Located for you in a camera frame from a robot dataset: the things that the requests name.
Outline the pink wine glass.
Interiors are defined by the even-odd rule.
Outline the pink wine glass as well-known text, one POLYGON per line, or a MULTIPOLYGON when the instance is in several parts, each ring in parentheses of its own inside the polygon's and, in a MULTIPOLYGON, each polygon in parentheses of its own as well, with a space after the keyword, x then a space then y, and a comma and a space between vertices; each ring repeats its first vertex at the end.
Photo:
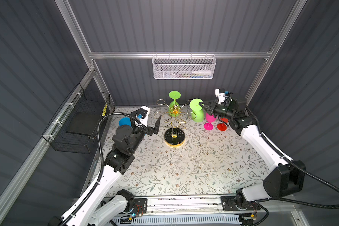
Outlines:
POLYGON ((208 113, 206 113, 206 123, 204 124, 204 128, 207 130, 207 131, 211 131, 213 130, 214 126, 213 126, 213 123, 217 120, 217 117, 216 116, 213 116, 213 115, 210 115, 208 113))

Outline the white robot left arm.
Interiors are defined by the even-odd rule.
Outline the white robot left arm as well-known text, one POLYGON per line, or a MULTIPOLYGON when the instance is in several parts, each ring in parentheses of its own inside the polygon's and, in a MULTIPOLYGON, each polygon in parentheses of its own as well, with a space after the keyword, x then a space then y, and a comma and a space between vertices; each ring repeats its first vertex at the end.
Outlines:
POLYGON ((61 217, 54 216, 49 221, 50 226, 104 226, 116 215, 130 212, 135 196, 125 189, 117 192, 103 206, 100 204, 134 161, 134 153, 144 136, 158 134, 160 119, 157 119, 154 127, 148 126, 149 113, 150 109, 143 106, 130 114, 112 114, 128 117, 130 125, 124 124, 116 129, 112 150, 107 156, 100 153, 100 171, 96 179, 61 217))

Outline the red wine glass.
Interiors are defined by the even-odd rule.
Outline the red wine glass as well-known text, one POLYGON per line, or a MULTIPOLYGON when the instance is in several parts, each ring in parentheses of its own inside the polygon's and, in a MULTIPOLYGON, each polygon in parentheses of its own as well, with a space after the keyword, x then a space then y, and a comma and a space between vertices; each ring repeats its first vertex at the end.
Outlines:
POLYGON ((226 131, 228 128, 228 119, 226 118, 218 118, 219 124, 217 125, 217 129, 219 131, 226 131))

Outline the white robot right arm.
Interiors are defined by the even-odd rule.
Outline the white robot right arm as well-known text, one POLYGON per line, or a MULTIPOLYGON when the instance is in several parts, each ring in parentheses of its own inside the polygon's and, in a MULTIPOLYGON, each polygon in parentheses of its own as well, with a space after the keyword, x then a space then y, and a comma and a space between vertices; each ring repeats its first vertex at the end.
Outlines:
POLYGON ((216 100, 202 101, 199 105, 211 116, 226 118, 230 127, 255 149, 270 170, 262 182, 237 190, 235 201, 238 207, 259 200, 280 199, 302 190, 305 165, 293 161, 267 138, 246 102, 230 98, 227 105, 216 100))

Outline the blue wine glass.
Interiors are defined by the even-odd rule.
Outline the blue wine glass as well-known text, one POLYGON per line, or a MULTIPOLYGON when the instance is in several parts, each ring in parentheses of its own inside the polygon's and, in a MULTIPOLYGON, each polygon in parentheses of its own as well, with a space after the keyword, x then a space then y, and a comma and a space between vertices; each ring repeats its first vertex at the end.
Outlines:
POLYGON ((120 119, 119 120, 119 126, 123 126, 123 125, 128 125, 128 126, 132 127, 131 119, 129 117, 124 117, 124 118, 120 119))

